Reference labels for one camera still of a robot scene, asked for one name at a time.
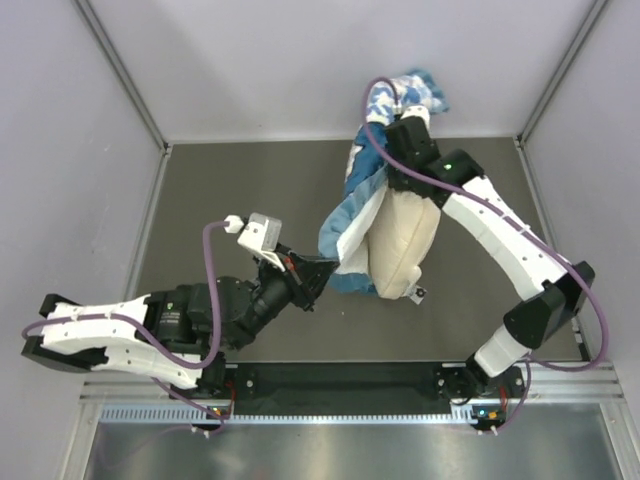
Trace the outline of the blue white bear pillowcase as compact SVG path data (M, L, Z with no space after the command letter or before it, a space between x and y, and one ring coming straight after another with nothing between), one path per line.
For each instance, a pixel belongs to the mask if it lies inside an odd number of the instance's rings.
M386 147L385 128L394 121L394 115L419 104L429 109L431 117L449 109L444 92L424 69L383 77L366 88L360 107L362 122L347 160L342 199L324 220L318 236L320 255L340 263L329 280L340 293L380 297L369 272L367 240L385 193L391 189L388 163L380 152Z

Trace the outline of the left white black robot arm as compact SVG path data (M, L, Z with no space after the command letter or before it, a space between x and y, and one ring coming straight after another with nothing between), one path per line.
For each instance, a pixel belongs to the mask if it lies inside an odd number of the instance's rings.
M218 302L206 283L180 285L111 305L83 306L48 294L41 327L27 328L24 357L56 371L122 371L156 378L192 398L226 387L225 353L238 351L287 306L313 309L339 263L276 248L283 268L257 263L253 281L222 276Z

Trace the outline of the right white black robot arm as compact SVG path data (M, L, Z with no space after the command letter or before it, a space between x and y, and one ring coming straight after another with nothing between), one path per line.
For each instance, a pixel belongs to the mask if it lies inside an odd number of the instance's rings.
M465 228L501 267L520 301L457 374L462 397L487 396L503 373L537 350L582 309L595 272L547 252L540 239L498 195L482 167L464 150L441 154L426 120L398 116L385 129L391 188L416 193Z

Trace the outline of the cream bear pillow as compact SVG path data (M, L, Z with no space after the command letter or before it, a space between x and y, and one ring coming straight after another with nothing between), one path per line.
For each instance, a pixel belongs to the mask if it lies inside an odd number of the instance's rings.
M367 234L369 272L381 298L397 300L413 293L440 218L431 199L410 191L386 191Z

